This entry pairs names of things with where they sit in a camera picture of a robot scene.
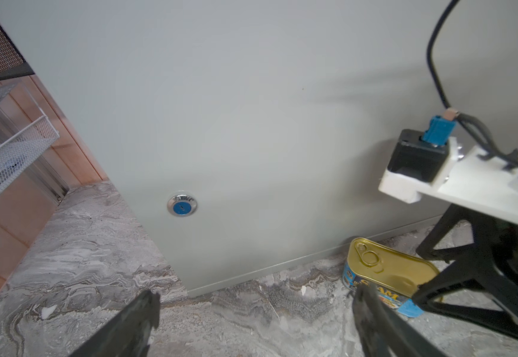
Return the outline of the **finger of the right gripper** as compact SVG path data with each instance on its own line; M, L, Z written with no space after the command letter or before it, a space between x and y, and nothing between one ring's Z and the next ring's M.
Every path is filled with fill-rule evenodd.
M455 318L518 340L518 255L475 247L439 249L424 255L449 266L419 286L412 300L422 310ZM443 303L447 295L469 290L487 295L499 310Z
M509 223L470 208L452 204L415 249L428 261L449 263L480 243L498 243Z

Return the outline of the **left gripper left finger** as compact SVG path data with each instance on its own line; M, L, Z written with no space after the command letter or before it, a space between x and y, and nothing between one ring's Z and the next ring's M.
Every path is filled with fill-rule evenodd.
M142 291L108 321L73 356L146 356L150 336L159 326L160 294Z

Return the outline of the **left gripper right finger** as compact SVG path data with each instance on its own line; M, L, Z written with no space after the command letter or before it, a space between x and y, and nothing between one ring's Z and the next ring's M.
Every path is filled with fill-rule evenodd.
M388 308L374 286L361 285L351 295L354 323L365 356L444 355Z

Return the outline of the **gold rectangular sardine tin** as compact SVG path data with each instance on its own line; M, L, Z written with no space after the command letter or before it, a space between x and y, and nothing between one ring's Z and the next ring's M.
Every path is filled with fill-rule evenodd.
M385 305L407 318L417 318L424 311L412 296L438 274L433 264L421 258L358 237L349 245L342 283L353 292L361 285L374 285Z

